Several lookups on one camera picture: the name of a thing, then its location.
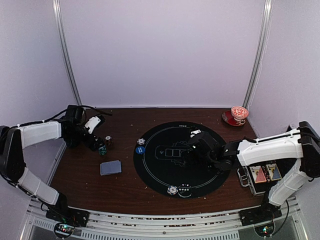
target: black mat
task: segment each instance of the black mat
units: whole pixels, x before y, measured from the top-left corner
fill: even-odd
[[[168,122],[147,131],[145,152],[138,154],[135,146],[133,161],[140,178],[156,192],[175,198],[197,198],[218,189],[230,171],[219,172],[202,166],[185,166],[181,153],[189,150],[187,141],[191,127],[209,133],[220,145],[226,142],[210,128],[193,122]],[[179,194],[170,195],[168,187],[175,186]]]

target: blue poker chip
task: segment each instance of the blue poker chip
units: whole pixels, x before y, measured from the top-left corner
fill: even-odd
[[[178,188],[176,186],[169,186],[166,190],[169,195],[176,195],[178,192]]]
[[[137,154],[144,154],[146,151],[146,149],[143,147],[143,146],[138,146],[136,149],[135,149],[135,152]]]

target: red saucer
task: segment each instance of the red saucer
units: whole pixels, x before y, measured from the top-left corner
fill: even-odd
[[[222,113],[222,119],[227,124],[234,126],[234,127],[241,127],[246,123],[245,119],[240,120],[240,121],[236,121],[235,118],[231,114],[231,110]]]

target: white wall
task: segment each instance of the white wall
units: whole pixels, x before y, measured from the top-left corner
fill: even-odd
[[[0,125],[42,120],[74,104],[52,1],[0,0]],[[61,140],[25,149],[27,166],[49,177]],[[0,178],[0,239],[15,240],[30,199]]]
[[[264,0],[61,1],[82,102],[97,107],[241,105],[264,4]]]
[[[250,110],[259,137],[308,121],[320,133],[320,1],[274,1],[267,49]],[[320,236],[319,179],[298,192],[312,239]]]

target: red and white bowl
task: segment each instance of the red and white bowl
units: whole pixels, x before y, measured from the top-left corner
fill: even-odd
[[[235,120],[243,120],[248,117],[249,111],[243,106],[233,106],[231,108],[231,114]]]

